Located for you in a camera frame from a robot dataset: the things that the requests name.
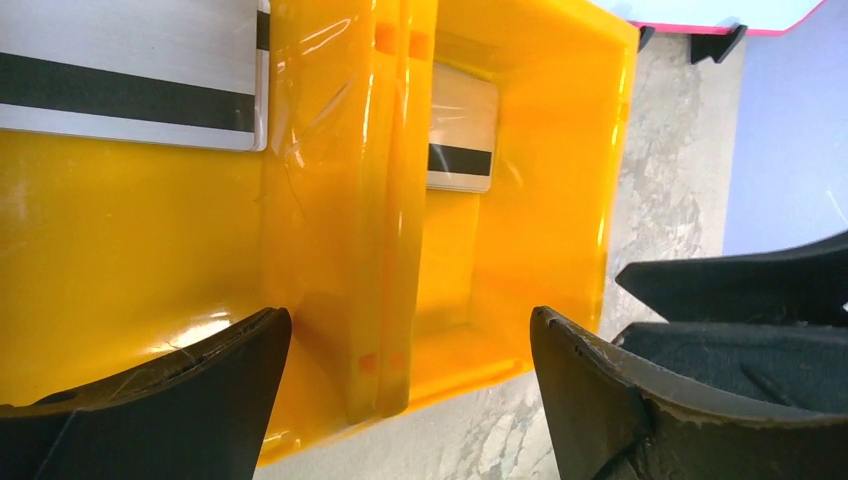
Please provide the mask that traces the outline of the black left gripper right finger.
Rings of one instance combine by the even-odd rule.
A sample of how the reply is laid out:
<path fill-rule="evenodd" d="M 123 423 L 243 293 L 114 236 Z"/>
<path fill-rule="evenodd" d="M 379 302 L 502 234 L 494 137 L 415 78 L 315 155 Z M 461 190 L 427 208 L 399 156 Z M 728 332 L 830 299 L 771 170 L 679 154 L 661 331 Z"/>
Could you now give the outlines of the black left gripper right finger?
<path fill-rule="evenodd" d="M 548 307 L 530 319 L 535 373 L 564 479 L 843 479 L 847 412 L 710 387 Z"/>

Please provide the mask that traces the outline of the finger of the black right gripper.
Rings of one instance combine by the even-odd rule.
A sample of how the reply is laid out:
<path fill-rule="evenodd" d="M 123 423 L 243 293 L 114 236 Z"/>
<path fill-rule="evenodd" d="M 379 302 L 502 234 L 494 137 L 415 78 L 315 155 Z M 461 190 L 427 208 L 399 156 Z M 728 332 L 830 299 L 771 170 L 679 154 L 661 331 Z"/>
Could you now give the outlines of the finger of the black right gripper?
<path fill-rule="evenodd" d="M 640 322 L 613 344 L 684 377 L 754 400 L 847 412 L 847 330 Z"/>
<path fill-rule="evenodd" d="M 669 322 L 845 326 L 847 233 L 765 253 L 632 262 L 615 281 Z"/>

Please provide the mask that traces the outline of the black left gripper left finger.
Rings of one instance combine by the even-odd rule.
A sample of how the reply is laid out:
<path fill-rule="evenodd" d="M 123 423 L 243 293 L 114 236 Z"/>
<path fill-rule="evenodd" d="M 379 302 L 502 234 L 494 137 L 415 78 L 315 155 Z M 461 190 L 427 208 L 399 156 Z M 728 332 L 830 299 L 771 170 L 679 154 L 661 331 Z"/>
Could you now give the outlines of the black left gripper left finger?
<path fill-rule="evenodd" d="M 5 479 L 249 479 L 292 321 L 263 309 L 98 381 L 1 409 Z"/>

